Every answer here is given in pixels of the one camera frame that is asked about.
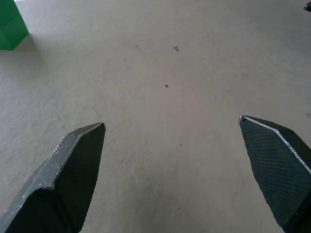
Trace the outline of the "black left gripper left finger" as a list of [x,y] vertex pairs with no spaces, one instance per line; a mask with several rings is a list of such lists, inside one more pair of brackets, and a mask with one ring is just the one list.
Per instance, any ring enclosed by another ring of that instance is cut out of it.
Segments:
[[65,135],[0,218],[2,233],[78,233],[96,186],[103,122]]

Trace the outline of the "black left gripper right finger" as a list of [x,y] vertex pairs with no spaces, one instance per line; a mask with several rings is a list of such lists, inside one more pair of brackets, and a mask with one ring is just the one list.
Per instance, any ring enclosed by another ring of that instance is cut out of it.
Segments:
[[252,116],[239,119],[254,178],[286,233],[311,231],[311,149],[291,129]]

